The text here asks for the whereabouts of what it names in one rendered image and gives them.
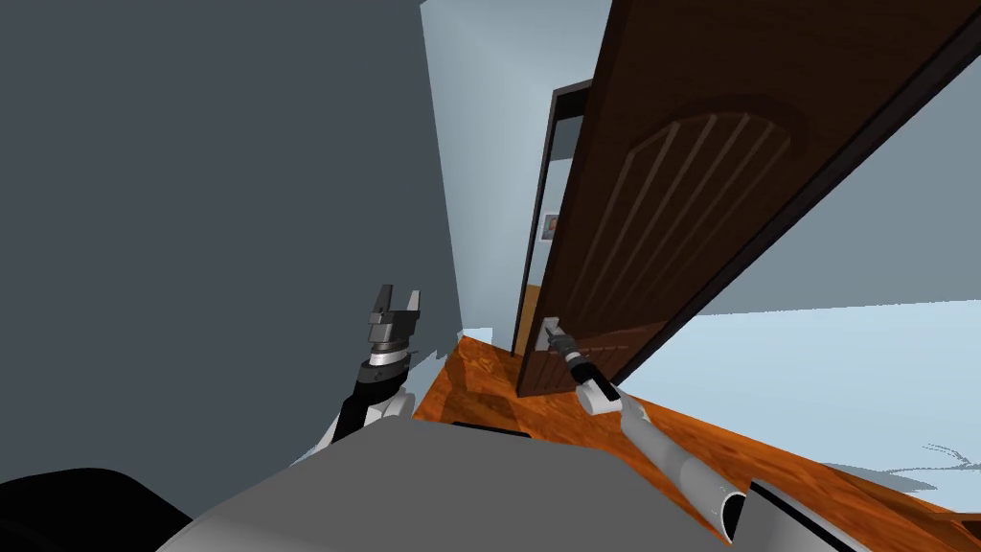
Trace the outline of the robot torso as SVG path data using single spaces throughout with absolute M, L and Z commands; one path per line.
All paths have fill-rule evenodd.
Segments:
M 608 452 L 384 418 L 224 501 L 158 552 L 722 552 Z

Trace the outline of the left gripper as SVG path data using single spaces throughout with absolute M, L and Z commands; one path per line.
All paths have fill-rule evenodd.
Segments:
M 412 290 L 406 310 L 390 310 L 394 285 L 381 285 L 374 308 L 369 314 L 368 341 L 392 344 L 408 341 L 416 330 L 416 312 L 420 310 L 421 292 Z

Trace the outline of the dark brown wooden door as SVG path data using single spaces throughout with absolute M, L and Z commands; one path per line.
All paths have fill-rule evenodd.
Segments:
M 981 0 L 613 0 L 516 382 L 623 382 L 981 56 Z

